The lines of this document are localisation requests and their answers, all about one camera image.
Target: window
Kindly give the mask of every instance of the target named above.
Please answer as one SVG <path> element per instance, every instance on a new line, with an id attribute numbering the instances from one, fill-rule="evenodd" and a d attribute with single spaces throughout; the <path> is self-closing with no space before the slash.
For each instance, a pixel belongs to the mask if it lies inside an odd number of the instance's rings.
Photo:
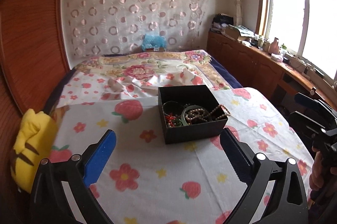
<path id="1" fill-rule="evenodd" d="M 337 0 L 267 0 L 264 20 L 260 34 L 337 80 Z"/>

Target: metal screw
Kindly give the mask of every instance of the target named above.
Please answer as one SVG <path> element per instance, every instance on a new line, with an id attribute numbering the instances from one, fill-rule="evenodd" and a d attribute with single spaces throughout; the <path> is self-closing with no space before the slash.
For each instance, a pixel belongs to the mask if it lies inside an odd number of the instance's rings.
<path id="1" fill-rule="evenodd" d="M 43 158 L 41 161 L 40 161 L 40 164 L 41 165 L 46 165 L 48 163 L 48 158 Z"/>
<path id="2" fill-rule="evenodd" d="M 295 165 L 296 164 L 296 160 L 294 158 L 289 158 L 288 159 L 289 163 L 292 164 L 292 165 Z"/>
<path id="3" fill-rule="evenodd" d="M 259 160 L 265 160 L 266 156 L 263 153 L 257 153 L 256 158 L 259 159 Z"/>
<path id="4" fill-rule="evenodd" d="M 74 154 L 74 155 L 72 155 L 71 160 L 72 160 L 72 161 L 77 161 L 77 160 L 79 160 L 80 158 L 81 158 L 81 156 L 80 156 L 79 154 Z"/>

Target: window frame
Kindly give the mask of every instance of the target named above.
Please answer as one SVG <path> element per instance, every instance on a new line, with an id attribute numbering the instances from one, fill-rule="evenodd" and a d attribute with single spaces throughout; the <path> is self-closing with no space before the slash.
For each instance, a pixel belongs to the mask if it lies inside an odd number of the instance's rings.
<path id="1" fill-rule="evenodd" d="M 291 49 L 288 51 L 292 53 L 293 55 L 298 56 L 299 59 L 305 61 L 306 63 L 310 63 L 314 68 L 317 68 L 319 71 L 321 71 L 325 75 L 324 79 L 330 85 L 333 85 L 337 81 L 337 71 L 335 73 L 335 77 L 331 78 L 324 71 L 322 71 L 318 66 L 312 63 L 310 60 L 307 60 L 304 57 L 302 57 L 306 38 L 307 38 L 307 33 L 308 33 L 309 10 L 310 10 L 310 0 L 305 0 L 303 30 L 302 30 L 299 50 L 298 52 L 295 52 Z M 257 25 L 256 25 L 255 33 L 268 37 L 269 30 L 270 30 L 270 24 L 271 24 L 271 18 L 272 18 L 272 11 L 273 11 L 273 0 L 259 0 Z"/>

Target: wooden wardrobe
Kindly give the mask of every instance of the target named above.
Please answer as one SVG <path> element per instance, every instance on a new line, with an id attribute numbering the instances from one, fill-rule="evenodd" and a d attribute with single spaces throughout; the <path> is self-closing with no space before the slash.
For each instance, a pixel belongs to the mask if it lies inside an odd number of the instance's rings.
<path id="1" fill-rule="evenodd" d="M 9 153 L 22 114 L 40 111 L 69 71 L 60 0 L 0 0 L 0 219 L 27 223 L 29 195 L 11 178 Z"/>

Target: wooden cabinet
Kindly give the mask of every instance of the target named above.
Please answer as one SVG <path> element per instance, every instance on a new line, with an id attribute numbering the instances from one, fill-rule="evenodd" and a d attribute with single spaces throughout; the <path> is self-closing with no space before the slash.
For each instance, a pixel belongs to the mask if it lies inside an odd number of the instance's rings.
<path id="1" fill-rule="evenodd" d="M 253 87 L 267 99 L 271 99 L 283 70 L 266 54 L 211 32 L 209 33 L 207 51 L 243 87 Z"/>
<path id="2" fill-rule="evenodd" d="M 281 75 L 282 69 L 277 64 L 261 56 L 257 62 L 251 86 L 259 90 L 267 99 L 270 99 Z"/>

